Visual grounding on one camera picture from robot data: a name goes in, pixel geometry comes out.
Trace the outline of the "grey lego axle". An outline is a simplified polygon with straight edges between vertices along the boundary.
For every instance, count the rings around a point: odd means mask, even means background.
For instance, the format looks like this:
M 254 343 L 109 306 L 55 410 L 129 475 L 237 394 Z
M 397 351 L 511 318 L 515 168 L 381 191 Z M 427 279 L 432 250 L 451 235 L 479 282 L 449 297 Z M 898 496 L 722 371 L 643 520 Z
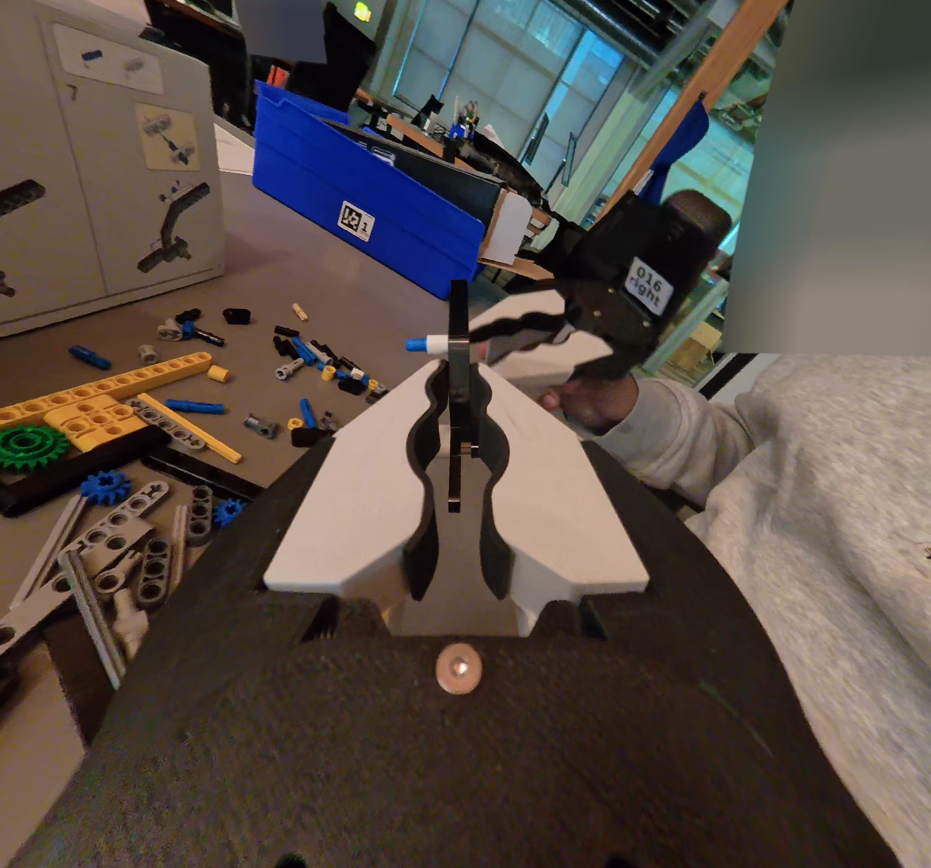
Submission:
M 117 691 L 125 679 L 127 665 L 100 608 L 84 563 L 77 551 L 70 548 L 60 553 L 58 563 L 69 582 L 78 612 L 111 688 Z
M 87 506 L 87 499 L 81 495 L 72 497 L 64 507 L 53 526 L 48 538 L 40 548 L 32 567 L 17 589 L 9 608 L 14 609 L 28 599 L 32 593 L 42 587 L 55 566 L 57 556 L 62 548 L 72 540 L 76 525 L 82 518 Z
M 171 529 L 172 557 L 169 572 L 169 595 L 173 595 L 182 581 L 187 566 L 187 532 L 189 508 L 186 504 L 178 506 L 173 514 Z

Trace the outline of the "lego instruction booklet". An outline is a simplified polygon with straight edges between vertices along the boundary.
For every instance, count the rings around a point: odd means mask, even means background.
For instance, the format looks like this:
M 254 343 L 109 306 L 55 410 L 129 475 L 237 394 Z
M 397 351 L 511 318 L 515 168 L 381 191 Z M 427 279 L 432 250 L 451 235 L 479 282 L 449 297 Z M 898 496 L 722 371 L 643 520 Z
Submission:
M 144 0 L 1 0 L 1 335 L 225 271 L 209 71 Z

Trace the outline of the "blue fabric flag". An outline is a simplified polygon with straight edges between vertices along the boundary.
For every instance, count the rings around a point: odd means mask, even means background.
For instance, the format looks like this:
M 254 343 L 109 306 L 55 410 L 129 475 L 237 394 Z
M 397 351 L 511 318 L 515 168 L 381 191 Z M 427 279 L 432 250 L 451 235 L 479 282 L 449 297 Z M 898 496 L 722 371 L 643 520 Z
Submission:
M 700 94 L 638 184 L 636 194 L 644 202 L 661 204 L 671 168 L 703 141 L 709 125 L 705 94 Z

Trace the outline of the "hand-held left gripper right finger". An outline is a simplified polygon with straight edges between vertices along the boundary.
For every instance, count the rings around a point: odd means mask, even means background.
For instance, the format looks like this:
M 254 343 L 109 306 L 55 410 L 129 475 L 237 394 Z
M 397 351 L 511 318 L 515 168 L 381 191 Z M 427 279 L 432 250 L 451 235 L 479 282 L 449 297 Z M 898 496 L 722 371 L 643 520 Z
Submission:
M 483 577 L 527 637 L 547 605 L 641 594 L 648 572 L 576 433 L 485 364 Z

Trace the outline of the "light grey lego liftarm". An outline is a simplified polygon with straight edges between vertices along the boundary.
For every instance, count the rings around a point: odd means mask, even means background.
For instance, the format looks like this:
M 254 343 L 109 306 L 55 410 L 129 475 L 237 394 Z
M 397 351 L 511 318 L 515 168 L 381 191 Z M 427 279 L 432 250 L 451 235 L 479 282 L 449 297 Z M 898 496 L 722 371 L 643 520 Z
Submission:
M 144 516 L 170 491 L 166 482 L 149 482 L 114 507 L 97 525 L 78 536 L 65 550 L 74 551 L 91 564 L 90 555 L 98 555 L 101 567 L 140 541 L 153 527 Z

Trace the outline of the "person's right hand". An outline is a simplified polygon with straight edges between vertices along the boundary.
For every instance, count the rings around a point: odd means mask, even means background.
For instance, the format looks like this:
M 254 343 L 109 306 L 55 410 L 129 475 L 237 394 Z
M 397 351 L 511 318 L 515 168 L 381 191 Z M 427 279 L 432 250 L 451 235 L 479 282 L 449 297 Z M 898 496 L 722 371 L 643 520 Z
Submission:
M 548 412 L 561 412 L 565 419 L 600 435 L 627 418 L 638 397 L 639 386 L 632 374 L 614 380 L 575 377 L 547 389 L 538 403 Z

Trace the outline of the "yellow lego axle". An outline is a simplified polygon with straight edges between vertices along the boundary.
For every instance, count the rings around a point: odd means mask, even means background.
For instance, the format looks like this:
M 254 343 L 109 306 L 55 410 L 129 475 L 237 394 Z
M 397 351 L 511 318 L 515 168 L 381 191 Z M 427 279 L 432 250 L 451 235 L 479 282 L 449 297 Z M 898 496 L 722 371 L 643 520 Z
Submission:
M 239 464 L 239 462 L 242 460 L 242 455 L 240 455 L 239 452 L 235 451 L 229 445 L 219 441 L 211 434 L 192 423 L 189 419 L 183 417 L 177 412 L 172 411 L 165 404 L 152 398 L 152 396 L 140 392 L 137 394 L 137 399 L 139 400 L 139 403 L 143 409 L 146 409 L 146 411 L 151 410 L 156 412 L 161 419 L 167 419 L 171 421 L 171 423 L 175 424 L 179 430 L 183 430 L 189 435 L 198 438 L 210 451 L 220 455 L 225 460 L 233 464 Z

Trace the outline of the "blue plastic bin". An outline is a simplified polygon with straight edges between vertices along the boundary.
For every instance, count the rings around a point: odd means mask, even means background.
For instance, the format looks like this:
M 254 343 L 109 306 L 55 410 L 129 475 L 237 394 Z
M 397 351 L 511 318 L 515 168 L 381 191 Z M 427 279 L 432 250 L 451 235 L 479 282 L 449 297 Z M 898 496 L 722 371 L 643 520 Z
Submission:
M 256 84 L 252 182 L 266 195 L 439 299 L 480 265 L 483 222 L 426 184 L 448 169 Z

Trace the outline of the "thin grey lego liftarm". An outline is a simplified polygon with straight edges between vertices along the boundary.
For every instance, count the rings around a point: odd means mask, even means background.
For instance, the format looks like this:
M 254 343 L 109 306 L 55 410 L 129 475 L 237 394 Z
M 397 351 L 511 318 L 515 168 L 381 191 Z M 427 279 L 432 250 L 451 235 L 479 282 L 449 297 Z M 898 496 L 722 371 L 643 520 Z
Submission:
M 173 443 L 190 452 L 200 452 L 206 449 L 205 440 L 195 432 L 184 428 L 175 418 L 166 416 L 157 408 L 137 397 L 127 399 L 126 403 L 133 409 L 134 414 L 147 425 L 166 432 Z

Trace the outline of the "black lego frame assembly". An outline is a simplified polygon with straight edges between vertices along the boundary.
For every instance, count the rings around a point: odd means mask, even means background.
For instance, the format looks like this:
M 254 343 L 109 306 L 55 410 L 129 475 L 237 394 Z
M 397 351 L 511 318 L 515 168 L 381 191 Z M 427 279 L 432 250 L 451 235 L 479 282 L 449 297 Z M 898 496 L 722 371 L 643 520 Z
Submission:
M 447 362 L 449 412 L 449 513 L 461 510 L 462 461 L 479 451 L 478 421 L 471 396 L 471 345 L 468 280 L 452 280 L 448 296 L 447 335 L 408 338 L 405 350 L 443 357 Z

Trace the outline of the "black blue lego pin assembly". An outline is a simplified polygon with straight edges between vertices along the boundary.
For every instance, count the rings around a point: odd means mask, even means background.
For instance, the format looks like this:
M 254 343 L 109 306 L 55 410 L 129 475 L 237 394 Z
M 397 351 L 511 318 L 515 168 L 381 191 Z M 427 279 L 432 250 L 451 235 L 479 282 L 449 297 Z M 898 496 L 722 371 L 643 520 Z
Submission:
M 157 338 L 170 342 L 197 339 L 216 348 L 223 348 L 226 345 L 224 338 L 206 331 L 198 325 L 201 316 L 201 310 L 195 307 L 168 318 L 157 326 Z

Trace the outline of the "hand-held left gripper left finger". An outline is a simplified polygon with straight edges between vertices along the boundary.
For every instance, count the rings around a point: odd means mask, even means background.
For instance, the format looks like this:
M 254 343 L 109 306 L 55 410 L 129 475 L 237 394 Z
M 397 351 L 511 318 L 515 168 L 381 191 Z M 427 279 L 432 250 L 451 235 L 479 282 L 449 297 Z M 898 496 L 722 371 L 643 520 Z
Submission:
M 428 362 L 335 433 L 264 572 L 268 591 L 364 599 L 386 620 L 424 600 L 439 552 L 426 469 L 447 402 L 448 365 Z

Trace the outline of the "pile of small lego pins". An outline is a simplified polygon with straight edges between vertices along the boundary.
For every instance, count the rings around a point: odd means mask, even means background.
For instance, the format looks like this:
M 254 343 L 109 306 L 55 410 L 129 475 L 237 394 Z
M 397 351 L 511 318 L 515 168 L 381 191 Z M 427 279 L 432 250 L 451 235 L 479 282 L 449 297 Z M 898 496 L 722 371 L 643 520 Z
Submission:
M 389 393 L 388 386 L 372 377 L 355 362 L 334 353 L 325 343 L 303 339 L 295 329 L 275 326 L 273 345 L 282 359 L 278 366 L 291 360 L 302 359 L 306 366 L 296 375 L 316 373 L 323 382 L 336 386 L 347 395 L 362 398 L 367 405 L 377 403 Z M 293 379 L 294 377 L 284 382 L 277 381 L 287 383 Z M 318 442 L 331 438 L 341 428 L 339 419 L 331 411 L 316 414 L 308 398 L 299 399 L 298 409 L 300 415 L 291 418 L 287 428 L 291 446 L 296 449 L 309 449 Z

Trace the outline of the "yellow lego frame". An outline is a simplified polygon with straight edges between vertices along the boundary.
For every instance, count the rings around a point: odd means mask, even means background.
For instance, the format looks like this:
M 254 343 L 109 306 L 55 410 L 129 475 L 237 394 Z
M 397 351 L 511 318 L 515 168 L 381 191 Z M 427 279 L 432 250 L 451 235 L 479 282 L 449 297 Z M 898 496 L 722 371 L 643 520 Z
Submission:
M 74 386 L 1 410 L 1 429 L 48 425 L 81 452 L 147 427 L 128 404 L 141 392 L 207 372 L 213 359 L 200 351 Z

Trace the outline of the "light grey angled lego beam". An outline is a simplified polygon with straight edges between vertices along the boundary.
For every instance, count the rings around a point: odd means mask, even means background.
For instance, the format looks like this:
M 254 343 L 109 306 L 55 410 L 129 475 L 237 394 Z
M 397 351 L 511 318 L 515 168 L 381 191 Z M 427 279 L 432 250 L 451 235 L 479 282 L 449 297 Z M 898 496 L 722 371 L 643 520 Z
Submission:
M 99 602 L 106 606 L 112 595 L 125 587 L 130 575 L 142 559 L 142 544 L 155 527 L 143 524 L 144 531 L 137 536 L 126 534 L 130 547 L 120 553 L 119 559 L 107 566 L 91 580 Z M 71 600 L 70 585 L 56 560 L 45 574 L 41 586 L 36 586 L 30 595 L 17 606 L 10 608 L 1 622 L 1 657 L 11 655 L 26 636 L 38 629 L 48 618 L 62 609 Z

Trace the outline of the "person in grey hoodie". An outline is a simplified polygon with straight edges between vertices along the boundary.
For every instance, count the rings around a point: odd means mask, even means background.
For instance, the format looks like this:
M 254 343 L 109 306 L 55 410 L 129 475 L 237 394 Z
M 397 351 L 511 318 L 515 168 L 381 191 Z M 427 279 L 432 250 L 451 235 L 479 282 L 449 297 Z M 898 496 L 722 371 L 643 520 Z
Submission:
M 692 529 L 762 622 L 833 768 L 929 866 L 929 357 L 782 355 L 703 445 L 739 442 Z

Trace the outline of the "dark grey short lego beam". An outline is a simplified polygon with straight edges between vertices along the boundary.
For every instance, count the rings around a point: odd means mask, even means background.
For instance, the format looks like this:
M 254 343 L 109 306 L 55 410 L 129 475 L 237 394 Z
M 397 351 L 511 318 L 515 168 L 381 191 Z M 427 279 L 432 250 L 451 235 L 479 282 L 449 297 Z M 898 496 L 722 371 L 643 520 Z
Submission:
M 209 486 L 197 486 L 192 490 L 187 510 L 185 541 L 189 546 L 204 546 L 213 528 L 213 492 Z
M 169 540 L 154 537 L 146 543 L 135 591 L 137 606 L 148 612 L 164 605 L 169 595 L 172 548 Z

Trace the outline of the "black monitor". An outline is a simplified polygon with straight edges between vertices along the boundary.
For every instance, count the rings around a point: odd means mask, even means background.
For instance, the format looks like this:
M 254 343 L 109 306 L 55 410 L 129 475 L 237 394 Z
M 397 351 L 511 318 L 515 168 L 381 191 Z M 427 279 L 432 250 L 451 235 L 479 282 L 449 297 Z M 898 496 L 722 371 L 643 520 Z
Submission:
M 378 47 L 344 18 L 332 2 L 324 7 L 323 28 L 326 61 L 322 64 L 296 62 L 285 89 L 328 107 L 332 120 L 352 127 L 348 110 L 377 57 Z

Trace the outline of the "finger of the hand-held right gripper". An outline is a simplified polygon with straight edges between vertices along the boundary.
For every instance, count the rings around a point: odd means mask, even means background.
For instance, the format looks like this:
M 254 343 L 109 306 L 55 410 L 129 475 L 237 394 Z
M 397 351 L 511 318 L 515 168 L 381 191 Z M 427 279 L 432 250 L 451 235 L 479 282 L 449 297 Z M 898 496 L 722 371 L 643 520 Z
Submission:
M 469 324 L 473 347 L 536 347 L 558 344 L 576 331 L 566 315 L 567 300 L 557 290 L 506 296 Z
M 524 330 L 481 341 L 481 360 L 525 394 L 542 394 L 562 385 L 578 367 L 610 358 L 612 353 L 601 338 L 571 326 L 550 339 L 539 330 Z

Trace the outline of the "person's right forearm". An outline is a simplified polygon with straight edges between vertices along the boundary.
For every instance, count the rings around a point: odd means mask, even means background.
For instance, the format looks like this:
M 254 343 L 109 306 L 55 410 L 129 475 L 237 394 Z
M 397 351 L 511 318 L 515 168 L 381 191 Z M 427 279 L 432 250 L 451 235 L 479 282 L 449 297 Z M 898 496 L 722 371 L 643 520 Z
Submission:
M 690 387 L 631 376 L 611 397 L 625 403 L 626 414 L 592 438 L 645 485 L 675 494 L 697 512 L 755 447 L 738 409 Z

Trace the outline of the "green lego gear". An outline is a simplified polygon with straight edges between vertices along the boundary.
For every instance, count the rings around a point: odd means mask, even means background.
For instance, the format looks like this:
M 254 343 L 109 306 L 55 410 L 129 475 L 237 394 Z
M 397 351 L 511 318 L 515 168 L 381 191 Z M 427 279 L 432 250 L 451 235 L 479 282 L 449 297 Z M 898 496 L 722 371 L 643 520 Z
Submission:
M 15 473 L 44 469 L 72 447 L 63 432 L 48 425 L 20 425 L 1 431 L 1 468 Z

